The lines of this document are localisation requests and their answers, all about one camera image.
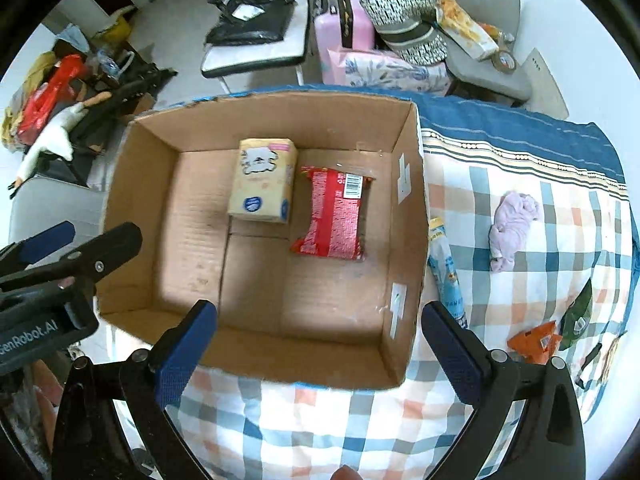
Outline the red plastic bag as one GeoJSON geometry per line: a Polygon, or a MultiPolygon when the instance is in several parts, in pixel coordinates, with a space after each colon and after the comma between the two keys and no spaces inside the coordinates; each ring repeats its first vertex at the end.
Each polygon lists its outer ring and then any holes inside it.
{"type": "Polygon", "coordinates": [[[31,146],[52,115],[59,102],[72,102],[77,92],[70,83],[85,71],[85,63],[79,54],[62,58],[58,69],[46,84],[43,84],[27,100],[23,118],[17,128],[21,144],[31,146]]]}

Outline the white goose plush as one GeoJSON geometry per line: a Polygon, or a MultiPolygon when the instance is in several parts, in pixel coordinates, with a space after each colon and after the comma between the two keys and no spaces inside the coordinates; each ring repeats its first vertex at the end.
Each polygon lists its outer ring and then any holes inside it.
{"type": "Polygon", "coordinates": [[[44,152],[49,152],[62,157],[66,162],[71,162],[74,148],[70,142],[70,132],[80,123],[82,118],[86,117],[90,107],[101,104],[111,97],[111,92],[103,91],[88,100],[77,102],[58,112],[42,129],[35,143],[24,156],[8,190],[16,192],[23,183],[34,175],[38,158],[44,152]]]}

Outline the pink suitcase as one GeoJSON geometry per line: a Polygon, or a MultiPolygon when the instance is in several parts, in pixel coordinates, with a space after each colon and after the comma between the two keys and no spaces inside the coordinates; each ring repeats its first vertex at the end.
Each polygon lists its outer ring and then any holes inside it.
{"type": "Polygon", "coordinates": [[[360,0],[314,0],[312,16],[322,82],[334,84],[330,50],[372,50],[374,27],[360,0]]]}

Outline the red noodle packet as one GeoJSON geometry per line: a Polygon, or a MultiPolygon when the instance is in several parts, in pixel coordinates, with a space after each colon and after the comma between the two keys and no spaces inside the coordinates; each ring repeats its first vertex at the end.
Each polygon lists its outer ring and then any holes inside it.
{"type": "Polygon", "coordinates": [[[292,254],[361,260],[360,212],[375,178],[318,166],[303,166],[300,173],[311,183],[310,223],[292,244],[292,254]]]}

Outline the white leather chair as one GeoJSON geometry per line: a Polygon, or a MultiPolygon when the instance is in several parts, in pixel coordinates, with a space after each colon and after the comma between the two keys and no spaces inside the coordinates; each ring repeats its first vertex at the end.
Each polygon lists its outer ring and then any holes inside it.
{"type": "Polygon", "coordinates": [[[229,94],[226,78],[294,67],[304,83],[310,29],[309,0],[208,0],[218,11],[205,38],[201,73],[229,94]]]}

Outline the blue snack tube packet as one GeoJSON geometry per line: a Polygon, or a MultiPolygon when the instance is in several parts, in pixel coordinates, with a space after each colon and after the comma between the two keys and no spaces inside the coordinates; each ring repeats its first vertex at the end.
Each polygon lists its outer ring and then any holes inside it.
{"type": "Polygon", "coordinates": [[[462,328],[468,328],[457,267],[444,222],[439,217],[428,222],[427,265],[434,276],[439,301],[462,328]]]}

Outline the orange snack bag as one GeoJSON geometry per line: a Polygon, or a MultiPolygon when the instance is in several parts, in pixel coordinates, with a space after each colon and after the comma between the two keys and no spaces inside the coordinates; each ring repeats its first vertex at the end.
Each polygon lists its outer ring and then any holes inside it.
{"type": "Polygon", "coordinates": [[[508,347],[526,363],[544,365],[555,355],[561,341],[556,322],[550,321],[513,336],[508,340],[508,347]]]}

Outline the brown cardboard box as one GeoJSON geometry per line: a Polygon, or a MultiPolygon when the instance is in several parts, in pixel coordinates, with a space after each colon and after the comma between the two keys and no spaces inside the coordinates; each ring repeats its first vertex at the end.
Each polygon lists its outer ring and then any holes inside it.
{"type": "Polygon", "coordinates": [[[134,260],[99,287],[102,318],[149,344],[200,299],[218,327],[202,362],[270,382],[383,390],[405,379],[426,259],[419,109],[400,96],[303,89],[161,110],[130,122],[103,214],[134,222],[134,260]],[[311,185],[294,174],[285,224],[229,217],[240,143],[285,138],[300,166],[370,178],[363,256],[297,255],[311,185]]]}

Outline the floral pink pillow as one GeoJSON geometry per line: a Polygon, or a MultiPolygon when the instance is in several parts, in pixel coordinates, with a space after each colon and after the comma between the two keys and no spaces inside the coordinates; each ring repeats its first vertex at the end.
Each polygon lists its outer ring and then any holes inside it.
{"type": "Polygon", "coordinates": [[[444,62],[412,65],[390,51],[329,49],[323,64],[325,84],[352,88],[375,88],[431,92],[444,96],[452,79],[444,62]]]}

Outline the lilac soft cloth toy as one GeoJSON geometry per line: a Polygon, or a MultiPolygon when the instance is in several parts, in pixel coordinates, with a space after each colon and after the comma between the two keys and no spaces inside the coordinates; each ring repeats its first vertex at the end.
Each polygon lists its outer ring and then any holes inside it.
{"type": "Polygon", "coordinates": [[[515,255],[526,245],[530,226],[539,217],[539,205],[532,196],[516,191],[502,196],[488,234],[491,272],[513,270],[515,255]]]}

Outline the yellow white snack box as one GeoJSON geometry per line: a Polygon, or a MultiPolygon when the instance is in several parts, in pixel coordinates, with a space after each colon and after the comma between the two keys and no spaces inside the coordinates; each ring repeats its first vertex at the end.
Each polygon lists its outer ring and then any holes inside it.
{"type": "Polygon", "coordinates": [[[444,33],[474,61],[484,61],[499,50],[495,40],[457,0],[437,0],[436,20],[444,33]]]}

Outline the yellow cloth pile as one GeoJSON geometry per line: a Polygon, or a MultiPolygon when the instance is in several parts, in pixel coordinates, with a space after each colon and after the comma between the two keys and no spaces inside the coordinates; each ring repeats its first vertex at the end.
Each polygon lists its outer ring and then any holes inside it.
{"type": "Polygon", "coordinates": [[[17,129],[23,116],[24,108],[30,96],[42,84],[44,76],[55,66],[58,58],[53,51],[41,53],[25,76],[20,88],[18,88],[4,110],[4,118],[1,127],[2,145],[11,153],[21,151],[21,142],[17,140],[17,129]]]}

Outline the tape roll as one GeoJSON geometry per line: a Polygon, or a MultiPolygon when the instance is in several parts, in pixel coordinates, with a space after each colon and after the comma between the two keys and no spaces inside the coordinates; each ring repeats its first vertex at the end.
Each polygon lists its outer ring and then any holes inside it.
{"type": "Polygon", "coordinates": [[[501,73],[512,74],[518,68],[518,62],[508,49],[501,49],[491,57],[491,63],[501,73]]]}

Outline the grey shell chair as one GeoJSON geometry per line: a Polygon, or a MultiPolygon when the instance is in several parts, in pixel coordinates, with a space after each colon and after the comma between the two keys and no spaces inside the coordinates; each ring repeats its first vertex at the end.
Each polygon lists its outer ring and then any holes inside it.
{"type": "Polygon", "coordinates": [[[9,241],[33,236],[62,221],[75,227],[70,246],[85,243],[100,234],[105,194],[76,184],[33,177],[12,200],[9,241]]]}

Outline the green snack bag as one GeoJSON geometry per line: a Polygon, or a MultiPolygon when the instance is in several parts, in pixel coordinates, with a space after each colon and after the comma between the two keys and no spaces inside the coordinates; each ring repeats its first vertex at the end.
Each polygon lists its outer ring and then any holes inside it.
{"type": "Polygon", "coordinates": [[[559,349],[567,350],[585,335],[592,313],[592,284],[588,280],[561,318],[559,349]]]}

